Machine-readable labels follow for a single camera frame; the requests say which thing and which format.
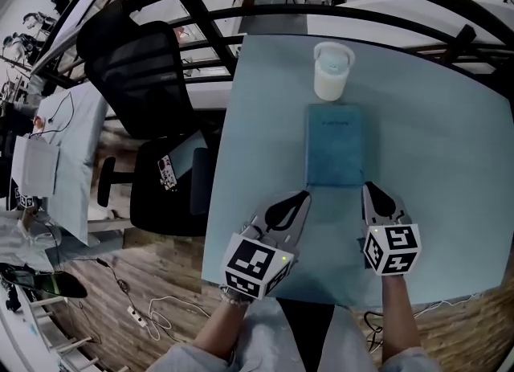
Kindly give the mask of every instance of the gray sleeve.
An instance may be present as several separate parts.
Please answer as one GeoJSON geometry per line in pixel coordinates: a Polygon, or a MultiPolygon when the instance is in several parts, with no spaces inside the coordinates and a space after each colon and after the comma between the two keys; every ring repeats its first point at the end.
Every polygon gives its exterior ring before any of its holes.
{"type": "Polygon", "coordinates": [[[428,357],[423,348],[409,348],[389,358],[380,372],[441,372],[441,367],[428,357]]]}
{"type": "Polygon", "coordinates": [[[205,350],[176,344],[147,372],[227,372],[228,363],[205,350]]]}

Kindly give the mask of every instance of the book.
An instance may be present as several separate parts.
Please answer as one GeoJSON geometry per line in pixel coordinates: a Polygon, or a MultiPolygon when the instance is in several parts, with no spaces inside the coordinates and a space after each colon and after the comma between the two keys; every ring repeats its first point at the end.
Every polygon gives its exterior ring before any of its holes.
{"type": "Polygon", "coordinates": [[[360,108],[356,105],[309,105],[305,154],[308,185],[363,185],[360,108]]]}

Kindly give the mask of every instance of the white box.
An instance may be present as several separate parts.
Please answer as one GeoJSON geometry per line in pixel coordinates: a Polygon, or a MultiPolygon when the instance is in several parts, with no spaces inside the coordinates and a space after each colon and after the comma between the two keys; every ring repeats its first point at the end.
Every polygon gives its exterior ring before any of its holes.
{"type": "Polygon", "coordinates": [[[43,139],[16,137],[11,177],[25,196],[48,198],[54,194],[59,147],[43,139]]]}

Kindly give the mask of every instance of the black cable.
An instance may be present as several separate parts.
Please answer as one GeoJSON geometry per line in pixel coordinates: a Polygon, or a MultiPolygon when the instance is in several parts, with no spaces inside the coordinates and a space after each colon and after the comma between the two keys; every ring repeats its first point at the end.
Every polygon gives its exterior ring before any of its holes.
{"type": "Polygon", "coordinates": [[[50,129],[50,130],[47,130],[47,131],[42,131],[42,132],[36,132],[36,133],[31,133],[29,135],[29,139],[31,139],[33,136],[41,136],[41,135],[44,135],[45,133],[50,133],[50,132],[62,132],[64,131],[71,123],[71,120],[73,119],[73,115],[75,115],[75,105],[73,104],[73,96],[71,95],[71,92],[69,92],[64,98],[63,100],[61,100],[61,103],[59,104],[59,106],[57,107],[57,109],[55,110],[54,114],[48,118],[48,123],[51,124],[55,118],[55,115],[57,115],[57,112],[59,111],[61,105],[63,104],[63,102],[66,100],[66,98],[70,97],[70,100],[71,100],[71,116],[70,116],[70,120],[67,122],[67,124],[64,126],[64,128],[62,129],[50,129]]]}
{"type": "Polygon", "coordinates": [[[112,274],[114,275],[114,279],[116,280],[116,283],[118,284],[118,287],[120,288],[120,290],[127,296],[128,300],[130,301],[130,304],[131,306],[134,308],[134,310],[136,310],[139,315],[141,317],[143,317],[144,319],[147,319],[148,321],[152,322],[154,325],[157,325],[158,327],[160,327],[164,333],[166,335],[168,335],[168,337],[176,342],[179,342],[177,339],[175,339],[174,337],[172,337],[167,331],[166,329],[164,329],[161,325],[159,325],[159,323],[157,323],[156,321],[154,321],[151,317],[148,317],[146,315],[143,314],[142,311],[140,311],[136,304],[134,304],[132,298],[130,297],[130,287],[129,287],[129,284],[125,281],[125,280],[122,280],[121,278],[118,278],[118,276],[116,275],[116,273],[114,272],[114,269],[112,269],[112,266],[109,265],[107,262],[105,262],[104,260],[101,260],[100,258],[92,258],[92,259],[76,259],[76,260],[93,260],[95,262],[97,262],[98,264],[106,267],[106,268],[109,268],[112,272],[112,274]]]}
{"type": "MultiPolygon", "coordinates": [[[[84,310],[84,304],[82,303],[81,300],[79,300],[79,306],[76,306],[75,304],[72,304],[73,306],[75,306],[76,308],[80,309],[82,311],[82,314],[85,316],[86,320],[88,321],[88,324],[89,324],[89,328],[91,329],[91,331],[98,337],[98,341],[95,341],[94,339],[92,341],[90,341],[90,343],[96,343],[98,345],[102,345],[102,337],[100,336],[100,334],[96,331],[95,328],[93,328],[93,325],[91,323],[91,320],[89,319],[88,315],[86,314],[86,311],[84,310]]],[[[70,315],[70,320],[71,320],[71,325],[73,326],[73,329],[78,333],[79,330],[76,328],[75,326],[75,322],[73,321],[73,315],[71,314],[71,310],[70,310],[70,307],[67,306],[67,311],[68,311],[68,314],[70,315]]]]}
{"type": "Polygon", "coordinates": [[[366,312],[364,314],[364,322],[373,331],[373,336],[371,338],[371,341],[368,340],[368,342],[371,342],[371,345],[369,346],[369,352],[371,352],[375,345],[381,345],[381,342],[377,343],[375,341],[375,339],[377,337],[377,334],[381,333],[384,328],[382,326],[379,326],[379,325],[371,325],[371,323],[369,323],[369,321],[368,321],[368,315],[374,315],[376,317],[382,317],[383,315],[381,313],[376,313],[376,312],[371,312],[371,311],[368,311],[368,312],[366,312]]]}

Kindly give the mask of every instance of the desk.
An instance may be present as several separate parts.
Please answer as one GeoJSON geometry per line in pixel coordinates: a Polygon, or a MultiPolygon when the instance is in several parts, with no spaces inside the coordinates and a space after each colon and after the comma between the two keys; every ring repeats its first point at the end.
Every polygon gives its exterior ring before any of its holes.
{"type": "Polygon", "coordinates": [[[60,147],[55,173],[55,193],[44,204],[47,213],[80,241],[90,244],[88,237],[88,206],[92,183],[92,166],[96,145],[104,125],[107,103],[90,83],[56,93],[41,101],[38,115],[46,124],[45,130],[64,131],[45,133],[46,142],[60,147]],[[75,113],[72,115],[71,93],[75,113]],[[49,125],[48,119],[54,116],[49,125]]]}
{"type": "MultiPolygon", "coordinates": [[[[304,188],[305,107],[312,49],[326,38],[244,40],[226,112],[202,278],[219,282],[230,236],[267,196],[304,188]]],[[[449,68],[406,53],[344,42],[356,55],[343,103],[365,119],[365,177],[400,194],[423,250],[406,277],[413,304],[500,284],[514,229],[514,125],[508,101],[449,68]]],[[[277,296],[380,306],[364,269],[359,189],[314,187],[300,262],[277,296]]]]}

